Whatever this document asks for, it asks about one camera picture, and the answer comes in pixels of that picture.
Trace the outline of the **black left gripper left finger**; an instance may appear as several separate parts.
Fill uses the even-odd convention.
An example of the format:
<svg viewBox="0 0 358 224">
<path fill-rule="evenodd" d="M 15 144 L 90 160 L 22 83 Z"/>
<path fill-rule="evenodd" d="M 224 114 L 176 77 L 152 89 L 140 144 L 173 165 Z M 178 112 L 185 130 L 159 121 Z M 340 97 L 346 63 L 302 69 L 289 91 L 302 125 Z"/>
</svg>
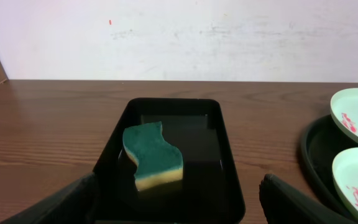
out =
<svg viewBox="0 0 358 224">
<path fill-rule="evenodd" d="M 98 179 L 91 172 L 1 223 L 94 223 L 99 200 Z"/>
</svg>

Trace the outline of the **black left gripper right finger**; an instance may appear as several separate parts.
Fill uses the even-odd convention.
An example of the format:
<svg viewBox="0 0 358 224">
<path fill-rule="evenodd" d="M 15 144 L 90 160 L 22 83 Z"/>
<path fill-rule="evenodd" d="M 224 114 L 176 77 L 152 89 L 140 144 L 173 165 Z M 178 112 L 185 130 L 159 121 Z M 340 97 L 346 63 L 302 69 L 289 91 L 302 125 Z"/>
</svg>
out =
<svg viewBox="0 0 358 224">
<path fill-rule="evenodd" d="M 355 223 L 312 200 L 273 174 L 266 174 L 261 181 L 259 200 L 268 224 Z"/>
</svg>

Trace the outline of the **green yellow sponge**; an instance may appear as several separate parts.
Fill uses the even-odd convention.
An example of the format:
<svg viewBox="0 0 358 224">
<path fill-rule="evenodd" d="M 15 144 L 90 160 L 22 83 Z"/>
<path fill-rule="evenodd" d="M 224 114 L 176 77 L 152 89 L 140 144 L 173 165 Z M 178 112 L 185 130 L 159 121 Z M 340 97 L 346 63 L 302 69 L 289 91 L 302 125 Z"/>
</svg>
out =
<svg viewBox="0 0 358 224">
<path fill-rule="evenodd" d="M 136 165 L 134 182 L 139 192 L 183 179 L 183 155 L 164 139 L 162 122 L 126 128 L 122 144 Z"/>
</svg>

